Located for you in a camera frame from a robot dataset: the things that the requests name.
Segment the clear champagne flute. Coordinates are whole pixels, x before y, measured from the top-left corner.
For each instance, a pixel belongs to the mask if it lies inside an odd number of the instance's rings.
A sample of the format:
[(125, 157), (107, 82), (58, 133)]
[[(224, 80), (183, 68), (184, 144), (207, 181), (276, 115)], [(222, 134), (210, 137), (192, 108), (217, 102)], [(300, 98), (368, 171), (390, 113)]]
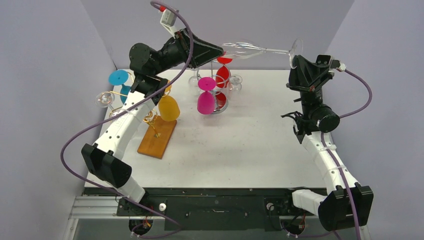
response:
[(302, 53), (303, 43), (301, 38), (297, 38), (289, 50), (262, 47), (247, 40), (222, 43), (221, 47), (223, 57), (228, 59), (249, 59), (261, 54), (287, 55), (290, 68), (295, 69), (294, 58)]

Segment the clear etched goblet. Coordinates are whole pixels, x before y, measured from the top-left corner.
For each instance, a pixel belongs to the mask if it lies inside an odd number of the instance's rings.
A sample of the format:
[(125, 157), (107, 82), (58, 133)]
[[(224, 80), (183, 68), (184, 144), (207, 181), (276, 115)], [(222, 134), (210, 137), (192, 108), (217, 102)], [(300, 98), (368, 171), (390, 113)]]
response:
[(125, 116), (128, 113), (128, 111), (126, 109), (114, 109), (109, 113), (109, 121), (113, 122), (115, 120), (117, 120), (118, 118), (120, 118), (121, 116)]

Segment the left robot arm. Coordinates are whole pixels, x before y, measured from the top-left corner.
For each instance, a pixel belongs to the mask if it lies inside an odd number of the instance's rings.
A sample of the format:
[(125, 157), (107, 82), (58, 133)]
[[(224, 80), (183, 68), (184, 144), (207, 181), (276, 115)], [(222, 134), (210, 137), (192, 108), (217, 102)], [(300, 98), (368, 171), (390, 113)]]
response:
[(176, 31), (159, 50), (144, 43), (131, 47), (129, 68), (133, 71), (134, 83), (126, 101), (106, 131), (93, 144), (85, 144), (81, 154), (92, 175), (131, 199), (129, 208), (136, 215), (149, 210), (149, 201), (143, 197), (145, 189), (132, 177), (132, 167), (122, 158), (143, 118), (165, 93), (168, 80), (158, 75), (179, 64), (190, 69), (201, 67), (223, 56), (224, 52), (222, 47), (198, 38), (187, 28)]

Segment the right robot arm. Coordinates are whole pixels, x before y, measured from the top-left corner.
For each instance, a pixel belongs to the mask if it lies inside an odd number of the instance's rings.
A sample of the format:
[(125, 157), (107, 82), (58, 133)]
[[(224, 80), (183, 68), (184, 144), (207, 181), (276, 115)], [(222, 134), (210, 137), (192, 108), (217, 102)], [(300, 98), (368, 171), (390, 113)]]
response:
[(347, 67), (330, 55), (319, 55), (314, 62), (292, 55), (290, 67), (286, 86), (299, 93), (301, 111), (287, 113), (286, 117), (294, 121), (293, 132), (318, 168), (326, 195), (295, 190), (282, 199), (282, 207), (289, 214), (299, 209), (314, 214), (329, 232), (359, 229), (368, 223), (374, 194), (369, 186), (359, 183), (339, 157), (331, 132), (342, 117), (324, 103), (322, 91), (335, 71), (347, 72)]

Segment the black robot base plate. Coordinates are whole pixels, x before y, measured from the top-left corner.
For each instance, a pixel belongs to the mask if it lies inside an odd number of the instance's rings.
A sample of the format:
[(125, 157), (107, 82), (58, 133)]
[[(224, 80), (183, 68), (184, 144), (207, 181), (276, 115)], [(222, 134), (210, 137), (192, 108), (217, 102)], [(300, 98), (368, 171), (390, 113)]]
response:
[(280, 230), (280, 221), (297, 226), (294, 217), (312, 213), (295, 207), (294, 188), (165, 188), (148, 187), (141, 204), (175, 220), (174, 231)]

